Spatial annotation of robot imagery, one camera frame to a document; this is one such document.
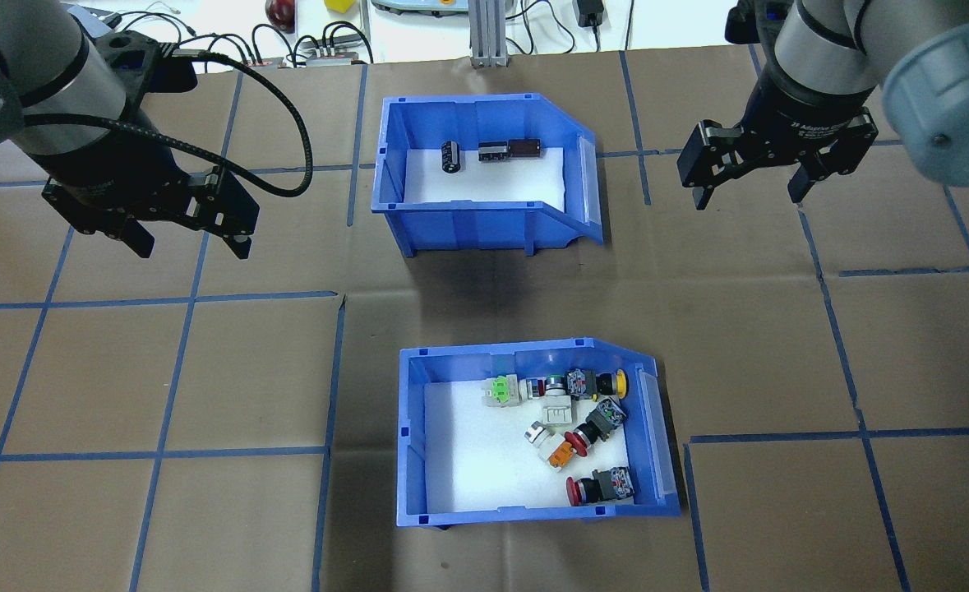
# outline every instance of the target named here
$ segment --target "power adapter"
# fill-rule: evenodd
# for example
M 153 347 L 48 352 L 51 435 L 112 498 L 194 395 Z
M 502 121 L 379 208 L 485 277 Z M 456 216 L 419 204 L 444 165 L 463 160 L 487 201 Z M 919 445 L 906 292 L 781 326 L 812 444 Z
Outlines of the power adapter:
M 575 21 L 583 29 L 600 26 L 605 20 L 603 0 L 575 0 Z

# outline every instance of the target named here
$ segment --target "capacitor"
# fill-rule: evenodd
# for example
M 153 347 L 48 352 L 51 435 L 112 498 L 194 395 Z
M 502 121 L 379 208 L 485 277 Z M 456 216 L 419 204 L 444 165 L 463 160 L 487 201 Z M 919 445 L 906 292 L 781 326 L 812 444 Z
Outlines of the capacitor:
M 462 153 L 459 151 L 459 143 L 455 140 L 447 140 L 440 146 L 440 156 L 443 161 L 443 169 L 446 173 L 458 173 L 462 171 Z

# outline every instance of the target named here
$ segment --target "metal aluminum profile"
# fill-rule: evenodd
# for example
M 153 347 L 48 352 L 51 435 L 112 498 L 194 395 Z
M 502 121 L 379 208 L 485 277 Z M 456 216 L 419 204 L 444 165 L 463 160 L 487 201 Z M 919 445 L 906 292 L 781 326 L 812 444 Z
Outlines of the metal aluminum profile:
M 510 64 L 503 5 L 503 0 L 470 0 L 469 49 L 473 67 L 503 67 Z

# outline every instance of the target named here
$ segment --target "electrical cable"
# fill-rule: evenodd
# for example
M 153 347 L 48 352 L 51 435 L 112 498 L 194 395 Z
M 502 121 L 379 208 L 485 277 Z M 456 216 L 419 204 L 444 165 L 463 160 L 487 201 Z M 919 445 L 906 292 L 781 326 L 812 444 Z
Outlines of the electrical cable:
M 634 0 L 630 0 L 630 10 L 626 13 L 626 41 L 623 43 L 623 50 L 630 49 L 630 27 L 634 26 Z
M 122 28 L 122 30 L 130 29 L 130 27 L 133 26 L 134 23 L 138 22 L 141 19 L 152 18 L 152 16 L 154 16 L 155 18 L 164 19 L 166 21 L 169 21 L 169 22 L 171 22 L 173 24 L 173 26 L 178 27 L 178 33 L 177 33 L 177 35 L 178 35 L 178 41 L 180 41 L 180 37 L 181 37 L 181 30 L 180 30 L 179 25 L 180 26 L 183 26 L 184 27 L 184 30 L 187 30 L 188 31 L 188 36 L 191 36 L 191 37 L 195 37 L 196 36 L 196 30 L 192 29 L 191 26 L 190 26 L 190 24 L 184 22 L 183 20 L 177 18 L 174 15 L 168 15 L 168 14 L 166 14 L 166 12 L 149 12 L 149 11 L 119 12 L 119 16 L 122 16 L 122 18 L 127 18 L 127 16 L 130 16 L 130 15 L 139 15 L 139 16 L 136 19 L 128 22 L 127 25 Z
M 169 24 L 171 24 L 171 26 L 173 27 L 173 30 L 177 31 L 177 42 L 180 44 L 180 42 L 184 40 L 184 34 L 181 34 L 181 26 L 178 25 L 176 22 L 169 20 L 168 18 L 166 18 L 166 16 L 168 15 L 166 15 L 165 12 L 158 12 L 158 14 L 156 14 L 156 12 L 153 12 L 153 14 L 138 16 L 136 19 L 130 21 L 130 23 L 128 23 L 127 26 L 124 26 L 120 30 L 130 30 L 130 27 L 136 24 L 141 19 L 158 18 L 163 22 L 168 22 Z
M 511 39 L 510 37 L 507 37 L 506 38 L 506 41 L 507 42 L 510 42 L 510 44 L 513 44 L 514 47 L 517 48 L 518 52 L 521 52 L 521 55 L 522 56 L 527 56 L 528 55 L 528 53 L 525 52 L 524 48 L 521 48 L 521 44 L 518 44 L 517 41 L 513 41 L 513 39 Z
M 240 46 L 240 44 L 238 44 L 236 40 L 238 39 L 240 41 L 243 41 L 244 44 L 246 44 L 247 41 L 245 41 L 243 37 L 240 37 L 235 33 L 221 33 L 221 34 L 207 33 L 206 35 L 197 35 L 196 37 L 192 37 L 191 39 L 185 39 L 184 41 L 181 41 L 180 44 L 177 44 L 177 46 L 181 48 L 181 46 L 191 44 L 192 41 L 200 41 L 203 39 L 210 39 L 210 45 L 206 46 L 207 52 L 211 52 L 211 50 L 214 49 L 214 45 L 217 44 L 218 41 L 224 40 L 224 41 L 228 41 L 230 44 L 235 46 L 237 52 L 239 53 L 239 60 L 241 62 L 249 63 L 247 62 L 248 55 L 250 55 L 251 59 L 254 58 L 254 53 L 252 53 L 250 45 L 247 46 L 247 51 L 243 52 L 243 47 Z M 207 73 L 206 64 L 203 64 L 203 74 L 206 74 L 206 73 Z
M 525 0 L 521 0 L 521 10 L 524 10 L 524 3 Z M 524 21 L 524 33 L 528 34 L 528 52 L 536 53 L 536 38 L 532 35 L 532 26 L 528 23 L 528 15 L 522 14 L 521 20 Z
M 243 53 L 243 48 L 240 48 L 240 46 L 239 46 L 239 44 L 237 44 L 237 42 L 232 41 L 231 38 L 225 37 L 224 35 L 217 35 L 217 36 L 215 36 L 214 37 L 214 40 L 213 41 L 210 41 L 210 45 L 207 45 L 206 46 L 206 52 L 207 53 L 213 53 L 214 52 L 214 45 L 217 44 L 218 41 L 228 41 L 230 44 L 232 44 L 233 46 L 235 46 L 237 52 L 239 52 L 239 61 L 240 61 L 240 63 L 247 64 L 247 55 L 245 55 L 245 53 Z M 207 67 L 207 62 L 203 62 L 203 74 L 206 74 L 206 67 Z
M 286 55 L 289 56 L 291 53 L 293 53 L 293 48 L 292 46 L 290 46 L 290 42 L 288 41 L 288 39 L 286 39 L 286 36 L 284 36 L 284 32 L 282 30 L 278 30 L 276 29 L 276 27 L 270 24 L 266 24 L 263 22 L 258 23 L 254 25 L 254 29 L 251 30 L 251 45 L 254 45 L 254 56 L 258 60 L 259 64 L 263 63 L 264 61 L 261 56 L 261 49 L 258 49 L 258 41 L 257 41 L 258 30 L 262 30 L 262 29 L 269 29 L 274 31 L 274 33 L 276 33 L 279 36 L 279 38 L 281 38 L 284 41 L 284 45 L 288 46 L 288 52 L 286 53 Z
M 365 35 L 362 30 L 359 30 L 355 24 L 348 21 L 335 21 L 333 23 L 327 23 L 327 26 L 330 26 L 331 24 L 336 25 L 334 29 L 330 30 L 330 37 L 327 38 L 327 44 L 329 44 L 331 48 L 335 46 L 335 34 L 338 33 L 339 30 L 350 29 L 353 31 L 353 33 L 359 35 L 360 39 L 363 40 L 363 45 L 365 48 L 367 48 L 367 56 L 369 59 L 371 59 L 371 63 L 375 63 L 375 52 L 372 52 L 371 50 L 371 41 L 367 41 L 367 35 Z
M 235 33 L 221 33 L 221 34 L 218 34 L 218 36 L 228 37 L 230 39 L 236 39 L 237 41 L 240 42 L 240 44 L 243 44 L 243 48 L 247 50 L 247 57 L 248 58 L 254 57 L 254 49 L 251 48 L 251 45 L 247 43 L 247 39 L 244 39 L 243 36 L 237 35 Z
M 556 18 L 556 11 L 553 10 L 553 4 L 551 3 L 551 1 L 549 1 L 549 0 L 536 0 L 536 1 L 537 2 L 546 2 L 547 3 L 547 6 L 551 8 L 551 15 L 553 15 L 553 22 L 555 22 L 556 25 L 558 25 L 561 28 L 561 30 L 565 31 L 568 34 L 568 38 L 571 39 L 571 46 L 570 46 L 570 48 L 568 48 L 566 50 L 563 50 L 563 52 L 561 52 L 561 53 L 573 53 L 575 51 L 575 36 L 573 35 L 573 33 L 571 33 L 570 30 L 568 30 L 568 27 L 563 26 L 563 24 L 561 24 L 561 20 L 560 19 Z
M 164 7 L 166 7 L 166 10 L 170 11 L 171 14 L 174 14 L 174 15 L 180 15 L 181 14 L 181 11 L 177 10 L 177 8 L 171 7 L 171 5 L 165 3 L 162 0 L 156 0 L 155 2 L 147 5 L 147 7 L 145 7 L 145 10 L 146 11 L 152 10 L 152 7 L 154 7 L 156 4 L 162 4 L 162 5 L 164 5 Z
M 25 126 L 86 125 L 87 127 L 101 127 L 104 128 L 104 130 L 124 132 L 124 134 L 139 136 L 141 138 L 160 143 L 162 146 L 183 151 L 185 154 L 191 154 L 191 156 L 202 158 L 203 160 L 211 162 L 212 164 L 224 166 L 226 169 L 229 169 L 229 171 L 232 171 L 236 175 L 246 179 L 247 182 L 254 185 L 254 187 L 261 188 L 261 190 L 270 192 L 270 194 L 280 197 L 298 197 L 299 195 L 302 195 L 305 190 L 308 189 L 308 185 L 312 183 L 312 146 L 310 139 L 308 139 L 308 130 L 305 128 L 304 120 L 301 118 L 301 114 L 298 113 L 298 109 L 293 106 L 292 102 L 290 102 L 290 99 L 286 97 L 284 92 L 279 90 L 275 84 L 269 82 L 269 79 L 259 74 L 259 72 L 256 72 L 254 68 L 241 64 L 229 56 L 225 56 L 223 53 L 203 52 L 199 53 L 198 56 L 187 59 L 191 59 L 194 62 L 209 61 L 236 68 L 236 70 L 243 72 L 243 74 L 250 76 L 250 78 L 260 83 L 271 94 L 273 94 L 274 97 L 279 99 L 281 104 L 284 104 L 284 107 L 288 110 L 290 115 L 292 115 L 293 121 L 295 121 L 296 127 L 298 128 L 298 135 L 301 137 L 301 143 L 305 154 L 305 172 L 297 187 L 276 187 L 276 185 L 268 183 L 261 177 L 247 171 L 247 169 L 244 169 L 239 164 L 235 164 L 235 162 L 228 160 L 228 158 L 211 153 L 209 150 L 203 150 L 199 146 L 190 145 L 190 143 L 182 140 L 165 136 L 164 134 L 160 134 L 160 132 L 155 130 L 140 127 L 140 125 L 135 125 L 132 123 L 126 123 L 126 121 L 116 121 L 94 115 L 82 115 L 82 113 L 44 113 L 44 115 L 26 115 Z
M 293 53 L 290 54 L 290 63 L 292 63 L 293 65 L 295 65 L 295 67 L 298 67 L 297 57 L 303 57 L 306 60 L 308 60 L 308 56 L 307 55 L 304 55 L 304 53 L 298 53 L 298 49 L 301 48 L 301 44 L 302 44 L 303 41 L 311 41 L 312 42 L 312 46 L 314 46 L 314 48 L 316 48 L 316 55 L 319 55 L 319 52 L 320 52 L 320 40 L 319 39 L 317 39 L 316 37 L 312 37 L 311 35 L 302 35 L 301 37 L 298 38 L 297 41 L 293 42 Z
M 506 20 L 513 20 L 515 18 L 518 18 L 518 16 L 524 16 L 527 14 L 528 11 L 532 10 L 532 8 L 536 7 L 536 5 L 538 4 L 547 4 L 547 6 L 551 8 L 551 15 L 553 16 L 553 22 L 555 22 L 556 25 L 558 25 L 561 30 L 565 31 L 566 34 L 568 35 L 568 38 L 571 39 L 570 48 L 563 50 L 563 52 L 561 53 L 573 53 L 575 51 L 575 36 L 573 33 L 571 33 L 570 30 L 568 30 L 568 27 L 564 26 L 564 24 L 561 23 L 561 19 L 556 18 L 556 10 L 555 8 L 553 8 L 553 4 L 551 4 L 551 0 L 536 0 L 533 3 L 530 3 L 528 7 L 526 7 L 521 12 L 517 12 L 517 14 L 507 16 Z

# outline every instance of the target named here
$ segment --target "blue plastic bin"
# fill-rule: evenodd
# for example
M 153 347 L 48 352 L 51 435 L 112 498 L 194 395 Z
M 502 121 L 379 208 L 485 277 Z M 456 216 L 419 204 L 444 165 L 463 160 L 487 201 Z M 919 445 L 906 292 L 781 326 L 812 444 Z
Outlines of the blue plastic bin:
M 575 367 L 605 368 L 606 371 L 622 368 L 627 375 L 630 392 L 620 401 L 620 405 L 627 412 L 623 430 L 631 479 L 634 481 L 634 503 L 553 508 L 501 506 L 494 510 L 473 512 L 431 511 L 427 494 L 427 455 L 431 450 L 425 424 L 427 385 L 431 382 L 482 380 L 508 373 L 522 377 L 563 374 Z M 447 527 L 477 522 L 612 516 L 676 516 L 681 513 L 671 451 L 667 445 L 656 360 L 652 357 L 585 337 L 522 344 L 402 349 L 399 397 L 397 525 L 400 527 Z M 528 442 L 511 442 L 510 446 L 510 454 L 534 455 L 532 445 Z M 589 476 L 568 472 L 567 468 L 562 475 Z
M 563 149 L 564 212 L 537 201 L 404 203 L 408 150 L 439 150 L 447 140 L 472 150 L 517 138 Z M 405 257 L 423 248 L 533 255 L 581 236 L 602 244 L 596 144 L 593 132 L 538 94 L 385 98 L 371 212 L 386 217 Z

